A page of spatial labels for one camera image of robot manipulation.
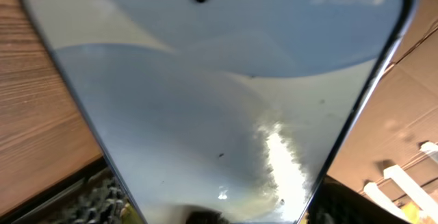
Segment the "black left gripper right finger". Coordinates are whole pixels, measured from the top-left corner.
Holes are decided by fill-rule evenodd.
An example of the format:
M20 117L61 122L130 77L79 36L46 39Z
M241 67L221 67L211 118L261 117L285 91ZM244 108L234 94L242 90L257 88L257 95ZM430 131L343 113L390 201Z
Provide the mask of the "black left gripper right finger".
M307 224L407 224L407 222L325 176L307 209Z

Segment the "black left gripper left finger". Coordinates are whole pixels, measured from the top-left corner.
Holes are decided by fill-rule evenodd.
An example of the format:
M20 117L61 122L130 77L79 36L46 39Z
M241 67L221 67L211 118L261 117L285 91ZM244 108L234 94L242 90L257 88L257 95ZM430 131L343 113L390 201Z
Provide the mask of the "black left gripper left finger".
M103 158L6 212L7 224L143 222Z

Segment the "Galaxy S24+ smartphone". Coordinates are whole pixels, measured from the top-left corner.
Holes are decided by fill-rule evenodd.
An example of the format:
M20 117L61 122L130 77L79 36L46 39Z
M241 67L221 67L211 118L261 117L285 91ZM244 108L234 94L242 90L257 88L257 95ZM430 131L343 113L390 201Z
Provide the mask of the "Galaxy S24+ smartphone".
M145 223L297 223L417 0L20 0Z

